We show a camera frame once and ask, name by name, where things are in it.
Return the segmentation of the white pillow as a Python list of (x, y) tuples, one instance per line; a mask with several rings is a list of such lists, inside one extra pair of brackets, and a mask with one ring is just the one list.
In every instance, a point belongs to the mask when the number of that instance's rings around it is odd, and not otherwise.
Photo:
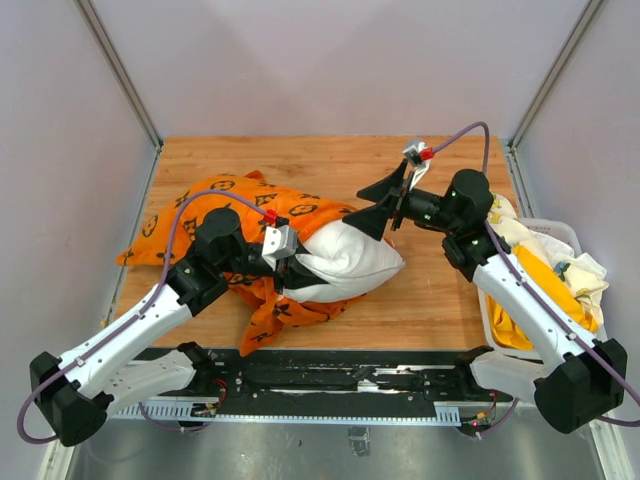
[(296, 259), (324, 282), (286, 288), (283, 295), (298, 303), (350, 300), (381, 286), (404, 266), (386, 241), (377, 241), (340, 220), (332, 221), (303, 243)]

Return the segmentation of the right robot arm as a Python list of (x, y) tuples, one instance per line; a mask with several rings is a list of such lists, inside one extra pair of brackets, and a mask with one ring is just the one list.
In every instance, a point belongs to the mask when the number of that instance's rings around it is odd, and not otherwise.
[(375, 240), (403, 220), (444, 235), (449, 264), (491, 297), (533, 344), (539, 360), (509, 357), (476, 347), (456, 361), (455, 392), (474, 400), (487, 390), (534, 404), (556, 431), (568, 434), (593, 421), (608, 421), (624, 399), (627, 352), (614, 339), (601, 341), (574, 322), (539, 286), (487, 223), (493, 204), (486, 176), (462, 169), (444, 195), (412, 188), (407, 164), (358, 191), (367, 208), (344, 222)]

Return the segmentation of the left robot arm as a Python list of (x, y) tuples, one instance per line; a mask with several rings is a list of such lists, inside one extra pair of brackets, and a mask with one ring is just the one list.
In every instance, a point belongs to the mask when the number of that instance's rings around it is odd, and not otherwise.
[(219, 382), (216, 366), (195, 342), (153, 361), (128, 363), (224, 295), (230, 274), (270, 278), (279, 294), (326, 286), (299, 261), (304, 251), (286, 220), (268, 227), (262, 242), (249, 243), (234, 210), (209, 212), (187, 253), (131, 310), (74, 349), (60, 356), (43, 352), (31, 361), (33, 401), (56, 439), (78, 445), (113, 414), (165, 392), (207, 393)]

